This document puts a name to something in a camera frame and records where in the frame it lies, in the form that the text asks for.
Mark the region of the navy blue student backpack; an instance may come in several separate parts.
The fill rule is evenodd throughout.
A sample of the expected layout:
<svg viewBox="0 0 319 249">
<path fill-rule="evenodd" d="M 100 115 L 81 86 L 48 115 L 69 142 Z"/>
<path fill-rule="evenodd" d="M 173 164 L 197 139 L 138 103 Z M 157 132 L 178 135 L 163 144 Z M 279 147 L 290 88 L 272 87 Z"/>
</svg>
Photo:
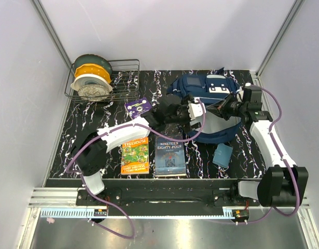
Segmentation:
<svg viewBox="0 0 319 249">
<path fill-rule="evenodd" d="M 240 93 L 242 88 L 232 78 L 222 74 L 183 75 L 167 89 L 168 94 L 180 98 L 191 94 L 200 99 L 205 107 L 213 107 L 223 101 L 230 93 Z M 204 144 L 228 143 L 234 139 L 241 125 L 240 117 L 220 118 L 206 111 L 205 126 L 195 141 Z"/>
</svg>

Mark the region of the dark blue 1984 book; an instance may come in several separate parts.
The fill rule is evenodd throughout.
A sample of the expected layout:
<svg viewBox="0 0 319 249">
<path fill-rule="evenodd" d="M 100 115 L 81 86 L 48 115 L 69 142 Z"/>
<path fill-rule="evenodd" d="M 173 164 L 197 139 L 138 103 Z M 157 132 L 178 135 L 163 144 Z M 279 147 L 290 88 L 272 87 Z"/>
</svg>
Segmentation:
<svg viewBox="0 0 319 249">
<path fill-rule="evenodd" d="M 184 143 L 156 136 L 155 177 L 185 177 Z"/>
</svg>

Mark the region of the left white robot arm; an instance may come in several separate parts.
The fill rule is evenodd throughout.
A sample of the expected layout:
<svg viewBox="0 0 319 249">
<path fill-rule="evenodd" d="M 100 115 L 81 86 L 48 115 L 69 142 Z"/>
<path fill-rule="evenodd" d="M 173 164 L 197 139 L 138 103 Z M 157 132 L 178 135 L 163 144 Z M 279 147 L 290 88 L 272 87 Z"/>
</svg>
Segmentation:
<svg viewBox="0 0 319 249">
<path fill-rule="evenodd" d="M 186 129 L 191 129 L 191 121 L 205 116 L 204 104 L 191 95 L 180 99 L 175 95 L 163 97 L 150 110 L 114 127 L 89 131 L 79 135 L 72 150 L 72 160 L 66 167 L 66 172 L 72 172 L 75 163 L 80 170 L 78 174 L 88 191 L 87 199 L 93 205 L 100 205 L 105 200 L 104 183 L 100 174 L 105 156 L 122 144 L 148 137 L 151 133 L 160 135 L 166 125 L 177 123 Z"/>
</svg>

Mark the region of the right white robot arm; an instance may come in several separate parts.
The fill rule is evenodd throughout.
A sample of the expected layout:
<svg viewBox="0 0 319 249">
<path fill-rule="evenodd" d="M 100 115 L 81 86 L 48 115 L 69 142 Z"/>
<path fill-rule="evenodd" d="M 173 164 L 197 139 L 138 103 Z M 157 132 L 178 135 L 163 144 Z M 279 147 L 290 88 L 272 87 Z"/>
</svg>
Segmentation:
<svg viewBox="0 0 319 249">
<path fill-rule="evenodd" d="M 273 96 L 265 88 L 246 86 L 241 101 L 231 93 L 206 108 L 224 120 L 239 117 L 249 128 L 266 165 L 266 172 L 260 181 L 240 180 L 237 187 L 229 192 L 229 200 L 238 206 L 250 198 L 264 207 L 276 210 L 290 207 L 297 211 L 303 201 L 309 174 L 305 167 L 297 166 L 281 143 L 274 128 L 280 117 L 273 119 L 268 111 L 262 110 L 263 93 Z"/>
</svg>

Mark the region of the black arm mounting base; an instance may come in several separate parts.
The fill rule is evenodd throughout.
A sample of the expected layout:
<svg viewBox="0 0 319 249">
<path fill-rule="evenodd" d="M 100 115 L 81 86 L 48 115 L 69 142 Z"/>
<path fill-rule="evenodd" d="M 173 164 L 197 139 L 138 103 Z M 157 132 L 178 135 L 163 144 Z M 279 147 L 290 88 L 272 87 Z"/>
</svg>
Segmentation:
<svg viewBox="0 0 319 249">
<path fill-rule="evenodd" d="M 107 179 L 98 198 L 138 216 L 219 216 L 259 202 L 238 196 L 237 179 Z"/>
</svg>

